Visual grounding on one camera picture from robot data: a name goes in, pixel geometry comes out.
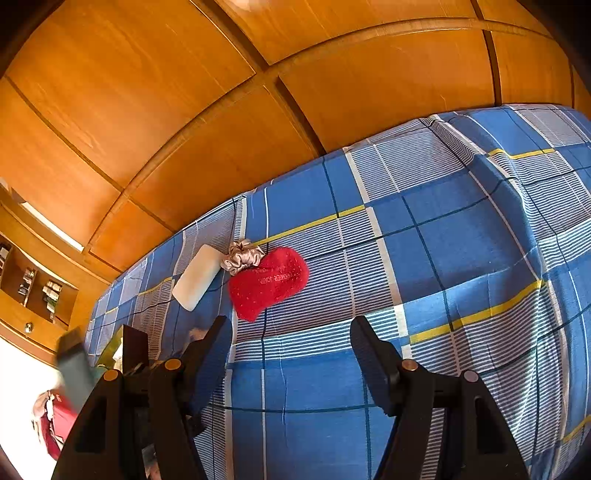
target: red fleece pouch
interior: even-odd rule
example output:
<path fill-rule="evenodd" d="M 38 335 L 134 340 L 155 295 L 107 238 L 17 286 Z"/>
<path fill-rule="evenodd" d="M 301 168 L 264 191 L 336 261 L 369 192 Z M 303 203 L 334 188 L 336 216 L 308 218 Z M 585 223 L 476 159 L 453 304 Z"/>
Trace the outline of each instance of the red fleece pouch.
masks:
<path fill-rule="evenodd" d="M 243 270 L 228 282 L 238 318 L 254 322 L 267 307 L 301 291 L 309 276 L 298 252 L 288 247 L 271 250 L 258 267 Z"/>

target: black clamp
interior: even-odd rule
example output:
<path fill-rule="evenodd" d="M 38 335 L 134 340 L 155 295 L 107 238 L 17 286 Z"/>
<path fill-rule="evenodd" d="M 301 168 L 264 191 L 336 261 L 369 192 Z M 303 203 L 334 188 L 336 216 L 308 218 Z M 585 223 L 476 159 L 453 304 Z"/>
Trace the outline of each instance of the black clamp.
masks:
<path fill-rule="evenodd" d="M 108 370 L 84 404 L 52 480 L 145 480 L 154 444 L 163 480 L 207 480 L 193 442 L 201 410 L 225 376 L 232 323 L 219 316 L 180 359 L 130 375 Z"/>
<path fill-rule="evenodd" d="M 351 345 L 377 406 L 395 416 L 375 480 L 419 480 L 434 408 L 445 408 L 437 480 L 526 480 L 509 427 L 480 376 L 428 372 L 380 340 L 367 319 L 350 327 Z"/>

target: white wall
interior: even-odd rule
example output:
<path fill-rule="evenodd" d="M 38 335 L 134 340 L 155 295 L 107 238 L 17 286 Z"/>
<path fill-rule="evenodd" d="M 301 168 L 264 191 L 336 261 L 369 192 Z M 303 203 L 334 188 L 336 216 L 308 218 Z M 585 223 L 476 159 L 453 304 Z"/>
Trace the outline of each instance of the white wall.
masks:
<path fill-rule="evenodd" d="M 23 480 L 50 480 L 55 461 L 37 440 L 31 409 L 59 373 L 0 338 L 0 445 Z"/>

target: red cloth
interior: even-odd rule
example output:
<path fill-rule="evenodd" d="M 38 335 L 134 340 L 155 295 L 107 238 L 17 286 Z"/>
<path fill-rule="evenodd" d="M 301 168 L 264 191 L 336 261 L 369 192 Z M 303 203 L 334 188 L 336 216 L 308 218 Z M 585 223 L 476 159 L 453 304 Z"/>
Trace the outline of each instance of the red cloth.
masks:
<path fill-rule="evenodd" d="M 271 250 L 258 267 L 242 270 L 228 282 L 238 318 L 254 322 L 267 307 L 302 290 L 309 276 L 298 252 L 287 247 Z"/>
<path fill-rule="evenodd" d="M 61 450 L 56 440 L 53 438 L 53 435 L 51 434 L 51 425 L 49 420 L 47 419 L 47 413 L 40 418 L 40 423 L 41 435 L 43 436 L 43 441 L 45 442 L 47 453 L 51 455 L 51 458 L 57 460 L 60 457 Z"/>
<path fill-rule="evenodd" d="M 53 390 L 51 392 L 55 395 L 53 399 L 53 431 L 58 437 L 65 440 L 68 438 L 78 414 L 72 409 L 66 397 Z"/>

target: bed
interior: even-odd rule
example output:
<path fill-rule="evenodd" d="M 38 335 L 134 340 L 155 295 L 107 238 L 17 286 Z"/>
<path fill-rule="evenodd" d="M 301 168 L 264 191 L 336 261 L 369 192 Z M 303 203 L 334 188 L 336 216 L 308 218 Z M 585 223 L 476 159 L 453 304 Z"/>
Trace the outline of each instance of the bed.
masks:
<path fill-rule="evenodd" d="M 228 370 L 195 440 L 208 477 L 371 479 L 393 419 L 350 348 L 363 314 L 431 371 L 479 372 L 532 478 L 553 478 L 591 419 L 590 138 L 570 108 L 504 105 L 416 119 L 325 155 L 228 200 L 123 273 L 96 303 L 87 351 L 96 359 L 125 324 L 166 359 L 225 314 Z M 306 288 L 247 323 L 222 270 L 182 309 L 171 292 L 199 247 L 226 252 L 242 238 L 296 249 Z M 442 424 L 434 411 L 426 480 Z"/>

